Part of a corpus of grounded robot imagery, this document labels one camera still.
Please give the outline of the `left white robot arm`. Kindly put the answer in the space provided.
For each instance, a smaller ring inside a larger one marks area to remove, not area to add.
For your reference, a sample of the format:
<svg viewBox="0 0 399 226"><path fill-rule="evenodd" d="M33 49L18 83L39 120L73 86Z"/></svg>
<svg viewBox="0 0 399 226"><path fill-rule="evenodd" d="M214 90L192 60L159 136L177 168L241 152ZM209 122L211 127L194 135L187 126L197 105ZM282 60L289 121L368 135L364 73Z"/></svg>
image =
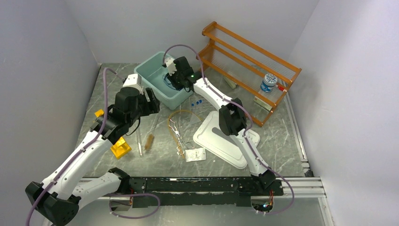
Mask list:
<svg viewBox="0 0 399 226"><path fill-rule="evenodd" d="M29 225L36 211L55 226L68 224L80 209L106 194L131 193L130 176L112 168L103 176L81 186L87 170L128 133L142 117L158 113L160 101L151 88L123 87L114 104L104 104L100 113L72 154L47 178L31 182L25 193L31 208L25 220Z"/></svg>

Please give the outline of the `metal crucible tongs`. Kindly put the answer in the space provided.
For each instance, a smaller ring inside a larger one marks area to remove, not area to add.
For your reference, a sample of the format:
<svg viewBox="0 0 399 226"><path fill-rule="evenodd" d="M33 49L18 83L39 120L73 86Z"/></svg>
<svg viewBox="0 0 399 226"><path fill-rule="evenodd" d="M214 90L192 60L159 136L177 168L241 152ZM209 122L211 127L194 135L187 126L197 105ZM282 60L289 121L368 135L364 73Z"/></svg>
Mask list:
<svg viewBox="0 0 399 226"><path fill-rule="evenodd" d="M177 153L185 158L185 151L188 149L193 149L193 144L191 142L185 142L178 128L176 127L176 123L172 121L172 119L169 119L168 126L171 129L174 138L177 140Z"/></svg>

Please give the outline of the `small white plastic bag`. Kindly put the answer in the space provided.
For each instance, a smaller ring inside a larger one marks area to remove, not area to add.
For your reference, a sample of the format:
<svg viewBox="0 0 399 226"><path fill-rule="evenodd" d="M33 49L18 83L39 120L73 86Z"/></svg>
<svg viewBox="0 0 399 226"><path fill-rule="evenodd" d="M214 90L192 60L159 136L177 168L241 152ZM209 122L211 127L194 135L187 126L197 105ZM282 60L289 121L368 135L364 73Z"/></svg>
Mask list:
<svg viewBox="0 0 399 226"><path fill-rule="evenodd" d="M206 160L205 148L188 149L185 151L185 161L204 161Z"/></svg>

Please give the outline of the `brown test tube brush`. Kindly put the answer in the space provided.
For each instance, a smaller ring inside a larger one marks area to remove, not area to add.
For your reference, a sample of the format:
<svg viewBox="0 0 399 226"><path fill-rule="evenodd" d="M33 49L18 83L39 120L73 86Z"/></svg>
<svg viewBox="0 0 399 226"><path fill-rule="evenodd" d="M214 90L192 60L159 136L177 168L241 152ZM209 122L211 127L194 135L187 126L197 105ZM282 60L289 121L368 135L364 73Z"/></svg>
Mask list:
<svg viewBox="0 0 399 226"><path fill-rule="evenodd" d="M146 143L145 143L145 145L144 145L144 150L147 152L147 151L149 151L150 150L150 148L151 148L151 146L152 146L152 143L153 143L153 140L154 140L154 131L155 131L155 129L156 129L156 126L157 126L157 123L158 123L158 117L154 120L154 123L153 123L153 125L152 125L152 127L151 127L151 129L150 129L150 131L149 131L149 134L148 134L148 136L147 136L147 140L146 140Z"/></svg>

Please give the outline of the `blue safety glasses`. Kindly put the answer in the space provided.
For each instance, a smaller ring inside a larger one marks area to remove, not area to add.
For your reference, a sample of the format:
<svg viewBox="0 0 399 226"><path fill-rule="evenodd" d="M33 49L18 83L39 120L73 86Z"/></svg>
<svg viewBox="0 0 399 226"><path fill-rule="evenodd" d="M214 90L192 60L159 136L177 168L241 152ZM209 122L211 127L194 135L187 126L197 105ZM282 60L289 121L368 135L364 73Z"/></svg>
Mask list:
<svg viewBox="0 0 399 226"><path fill-rule="evenodd" d="M165 83L170 89L176 90L176 88L172 85L172 83L171 83L170 80L168 79L168 76L167 76L167 75L165 75L165 76L163 77L163 81L164 81L164 83Z"/></svg>

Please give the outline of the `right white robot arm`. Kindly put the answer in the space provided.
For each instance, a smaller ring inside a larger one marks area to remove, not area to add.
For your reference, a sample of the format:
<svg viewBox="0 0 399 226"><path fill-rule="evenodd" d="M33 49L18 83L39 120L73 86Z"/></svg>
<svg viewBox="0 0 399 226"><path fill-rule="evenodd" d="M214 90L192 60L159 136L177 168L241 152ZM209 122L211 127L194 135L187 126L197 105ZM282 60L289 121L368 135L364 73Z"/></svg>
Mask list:
<svg viewBox="0 0 399 226"><path fill-rule="evenodd" d="M244 156L254 182L254 190L267 194L276 179L275 173L259 154L247 132L247 119L251 119L239 98L232 99L219 91L205 77L203 69L194 72L186 57L162 59L162 66L168 71L167 78L176 89L188 89L205 98L218 111L219 129L229 136Z"/></svg>

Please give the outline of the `yellow rubber tubing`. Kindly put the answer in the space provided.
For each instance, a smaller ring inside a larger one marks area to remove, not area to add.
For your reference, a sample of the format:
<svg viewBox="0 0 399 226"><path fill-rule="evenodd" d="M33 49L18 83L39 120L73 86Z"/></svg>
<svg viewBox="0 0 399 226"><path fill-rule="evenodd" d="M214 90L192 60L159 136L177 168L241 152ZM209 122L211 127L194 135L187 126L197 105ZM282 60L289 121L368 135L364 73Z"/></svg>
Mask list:
<svg viewBox="0 0 399 226"><path fill-rule="evenodd" d="M197 114L195 114L192 111L188 110L177 110L171 113L168 117L168 130L170 135L172 136L174 142L176 143L176 149L177 149L177 154L182 156L183 159L185 159L185 151L189 149L187 144L190 144L190 142L185 142L183 137L180 134L180 131L178 129L178 126L176 125L176 122L172 120L172 118L177 115L178 113L189 113L193 115L197 120L203 121L202 118L200 118Z"/></svg>

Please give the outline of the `clear plastic funnel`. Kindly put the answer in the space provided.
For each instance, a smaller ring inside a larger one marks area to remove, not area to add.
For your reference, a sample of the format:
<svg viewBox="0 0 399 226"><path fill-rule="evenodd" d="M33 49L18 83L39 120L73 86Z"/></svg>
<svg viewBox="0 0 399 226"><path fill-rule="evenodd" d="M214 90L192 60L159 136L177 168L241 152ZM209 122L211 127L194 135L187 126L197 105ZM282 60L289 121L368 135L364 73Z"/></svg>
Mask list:
<svg viewBox="0 0 399 226"><path fill-rule="evenodd" d="M191 116L190 116L188 125L191 126L191 125L194 125L194 124L199 123L199 122L202 122L202 119L198 115L196 115L195 113L191 112Z"/></svg>

